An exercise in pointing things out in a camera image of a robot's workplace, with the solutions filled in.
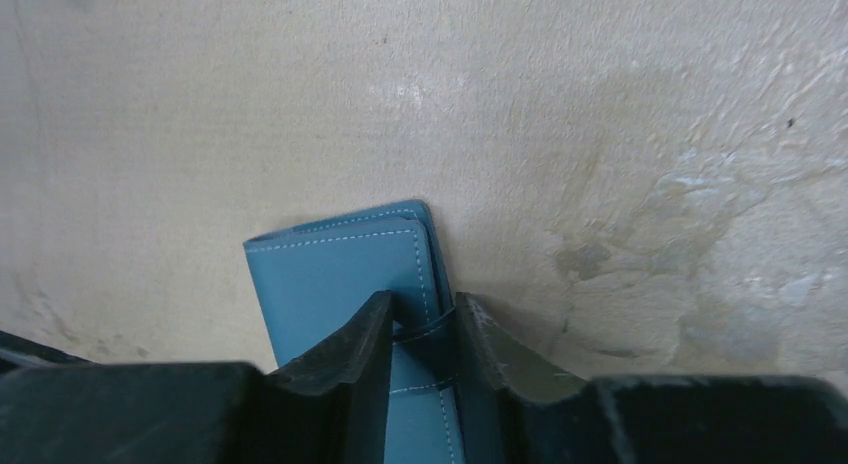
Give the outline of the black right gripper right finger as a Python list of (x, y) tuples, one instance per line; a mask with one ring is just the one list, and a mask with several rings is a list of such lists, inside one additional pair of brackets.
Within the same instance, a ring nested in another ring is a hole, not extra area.
[(470, 463), (843, 463), (847, 399), (793, 375), (582, 379), (455, 299), (458, 408)]

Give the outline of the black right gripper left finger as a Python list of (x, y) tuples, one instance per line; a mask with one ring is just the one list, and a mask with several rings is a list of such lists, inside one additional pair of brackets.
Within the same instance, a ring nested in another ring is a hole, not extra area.
[(241, 361), (99, 364), (3, 333), (5, 463), (379, 463), (393, 298), (272, 373)]

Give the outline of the blue leather card holder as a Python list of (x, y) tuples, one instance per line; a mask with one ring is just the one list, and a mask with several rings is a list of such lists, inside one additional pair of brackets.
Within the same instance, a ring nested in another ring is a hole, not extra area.
[(278, 363), (340, 328), (374, 293), (394, 300), (384, 459), (461, 463), (453, 295), (421, 200), (385, 204), (247, 240), (246, 260)]

